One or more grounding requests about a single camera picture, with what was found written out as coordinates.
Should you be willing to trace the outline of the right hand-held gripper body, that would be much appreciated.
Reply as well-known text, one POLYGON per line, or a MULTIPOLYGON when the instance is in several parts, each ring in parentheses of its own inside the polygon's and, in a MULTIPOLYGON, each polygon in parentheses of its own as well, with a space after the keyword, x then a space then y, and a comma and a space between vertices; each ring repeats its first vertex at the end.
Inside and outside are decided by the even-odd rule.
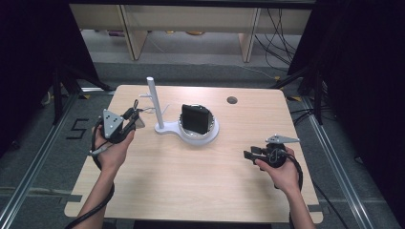
POLYGON ((286 143, 297 143, 299 138, 292 138, 283 135, 273 135, 266 140, 266 155, 270 167, 281 167, 290 156, 285 146, 286 143))

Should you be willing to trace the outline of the white key stand with tray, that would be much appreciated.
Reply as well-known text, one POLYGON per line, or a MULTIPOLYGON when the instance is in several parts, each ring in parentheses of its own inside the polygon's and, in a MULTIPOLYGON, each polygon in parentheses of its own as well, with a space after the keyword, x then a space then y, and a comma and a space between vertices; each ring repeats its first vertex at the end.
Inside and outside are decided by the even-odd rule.
POLYGON ((153 108, 155 108, 155 115, 157 118, 157 124, 155 125, 155 131, 160 134, 160 135, 167 135, 167 134, 173 134, 177 135, 183 142, 193 145, 193 146, 203 146, 206 144, 209 144, 212 142, 219 134, 220 132, 220 124, 215 117, 215 133, 214 135, 210 136, 207 139, 200 139, 200 140, 193 140, 187 138, 183 132, 180 129, 179 125, 179 118, 181 113, 179 114, 179 117, 177 118, 176 121, 164 121, 163 120, 163 113, 162 109, 160 108, 160 101, 158 97, 158 92, 157 88, 155 85, 155 80, 152 76, 148 76, 146 78, 146 82, 149 88, 149 93, 148 94, 143 94, 142 97, 149 97, 153 103, 153 108))

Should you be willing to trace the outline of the black metal stand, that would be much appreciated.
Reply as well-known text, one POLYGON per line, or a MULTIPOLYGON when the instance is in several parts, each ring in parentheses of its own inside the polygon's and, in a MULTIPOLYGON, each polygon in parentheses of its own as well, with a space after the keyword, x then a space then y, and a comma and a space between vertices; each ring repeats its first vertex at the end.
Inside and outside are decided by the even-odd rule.
POLYGON ((322 101, 322 75, 312 66, 306 66, 305 68, 287 76, 284 80, 276 82, 271 89, 281 89, 284 86, 292 83, 293 81, 301 78, 301 83, 298 86, 297 92, 299 95, 308 96, 313 95, 314 105, 313 113, 315 119, 319 125, 323 124, 321 116, 321 101, 322 101))
POLYGON ((62 89, 68 92, 69 96, 79 95, 83 92, 77 80, 83 79, 97 87, 103 92, 112 92, 113 87, 103 83, 96 73, 86 73, 79 68, 63 62, 51 62, 52 80, 53 80, 53 104, 54 104, 54 119, 53 124, 56 124, 64 115, 66 105, 62 101, 62 89))

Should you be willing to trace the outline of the aluminium floor rail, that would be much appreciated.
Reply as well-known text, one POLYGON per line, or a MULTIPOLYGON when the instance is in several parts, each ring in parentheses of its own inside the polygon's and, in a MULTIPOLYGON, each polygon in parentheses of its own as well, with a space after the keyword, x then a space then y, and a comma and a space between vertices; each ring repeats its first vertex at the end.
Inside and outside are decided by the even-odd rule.
POLYGON ((32 187, 32 183, 36 179, 43 164, 45 163, 51 148, 53 147, 61 129, 65 124, 65 121, 67 119, 70 110, 72 109, 77 100, 78 100, 77 94, 70 95, 67 98, 65 105, 62 107, 62 114, 60 118, 52 125, 46 138, 42 142, 41 147, 36 152, 36 155, 33 158, 32 163, 28 167, 26 173, 22 177, 19 184, 12 192, 12 195, 9 201, 7 202, 6 206, 0 213, 0 229, 9 229, 11 227, 30 188, 32 187))
POLYGON ((323 148, 323 151, 328 159, 331 169, 336 177, 336 180, 342 190, 342 193, 352 210, 353 216, 360 229, 374 229, 374 224, 368 214, 365 205, 361 201, 358 193, 354 189, 348 174, 346 173, 324 127, 318 122, 318 118, 311 114, 309 120, 317 138, 323 148))

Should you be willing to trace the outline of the person's left hand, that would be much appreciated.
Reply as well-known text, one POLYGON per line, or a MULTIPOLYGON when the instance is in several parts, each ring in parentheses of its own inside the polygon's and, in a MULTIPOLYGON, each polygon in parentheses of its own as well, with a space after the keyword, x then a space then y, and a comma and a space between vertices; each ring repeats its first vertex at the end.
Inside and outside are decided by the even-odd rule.
POLYGON ((134 139, 135 131, 132 130, 126 138, 118 144, 108 142, 101 134, 102 127, 96 128, 94 140, 95 149, 105 147, 105 150, 98 154, 97 159, 101 166, 103 174, 117 173, 120 166, 124 163, 128 148, 134 139))

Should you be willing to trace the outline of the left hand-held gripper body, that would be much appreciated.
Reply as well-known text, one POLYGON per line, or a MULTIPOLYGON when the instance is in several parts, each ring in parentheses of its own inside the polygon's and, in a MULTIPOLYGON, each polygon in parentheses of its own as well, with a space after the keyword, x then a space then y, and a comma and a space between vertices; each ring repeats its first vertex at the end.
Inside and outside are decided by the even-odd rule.
POLYGON ((123 129, 128 123, 122 115, 115 114, 108 110, 104 110, 102 113, 102 136, 111 143, 117 144, 122 142, 129 133, 124 133, 123 129))

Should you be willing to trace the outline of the person's right hand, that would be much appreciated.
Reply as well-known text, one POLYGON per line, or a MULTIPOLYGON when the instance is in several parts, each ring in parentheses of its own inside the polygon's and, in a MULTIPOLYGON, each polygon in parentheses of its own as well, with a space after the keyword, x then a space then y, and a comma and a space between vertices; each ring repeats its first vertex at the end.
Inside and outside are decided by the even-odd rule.
POLYGON ((275 186, 283 191, 286 196, 291 197, 300 194, 298 172, 290 159, 287 159, 279 168, 272 168, 260 159, 256 159, 255 163, 270 175, 275 186))

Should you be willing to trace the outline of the dark curtain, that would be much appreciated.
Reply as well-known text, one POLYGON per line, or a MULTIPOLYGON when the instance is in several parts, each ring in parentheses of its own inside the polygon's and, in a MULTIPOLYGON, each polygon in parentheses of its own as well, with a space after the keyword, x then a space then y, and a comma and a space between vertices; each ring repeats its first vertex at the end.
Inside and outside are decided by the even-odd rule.
POLYGON ((101 84, 70 1, 0 0, 0 157, 64 72, 101 84))
POLYGON ((405 229, 405 0, 314 0, 292 72, 320 74, 358 155, 405 229))

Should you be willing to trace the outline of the light wooden desk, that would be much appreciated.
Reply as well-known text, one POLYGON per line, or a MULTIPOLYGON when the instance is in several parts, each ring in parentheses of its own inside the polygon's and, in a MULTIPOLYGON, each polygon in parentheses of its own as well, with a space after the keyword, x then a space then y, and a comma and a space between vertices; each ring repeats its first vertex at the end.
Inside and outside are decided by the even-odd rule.
POLYGON ((71 4, 77 25, 83 30, 122 31, 130 58, 140 57, 149 31, 229 32, 239 36, 242 59, 248 62, 253 36, 280 32, 301 35, 309 10, 281 7, 215 8, 136 5, 71 4))

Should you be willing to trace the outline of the black leather wallet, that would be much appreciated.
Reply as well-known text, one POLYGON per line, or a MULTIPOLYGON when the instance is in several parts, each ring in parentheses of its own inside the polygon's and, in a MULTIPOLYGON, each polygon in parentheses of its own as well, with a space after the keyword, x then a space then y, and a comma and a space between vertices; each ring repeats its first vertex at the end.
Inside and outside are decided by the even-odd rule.
POLYGON ((201 105, 183 104, 181 106, 181 124, 187 131, 204 135, 209 128, 209 111, 201 105))

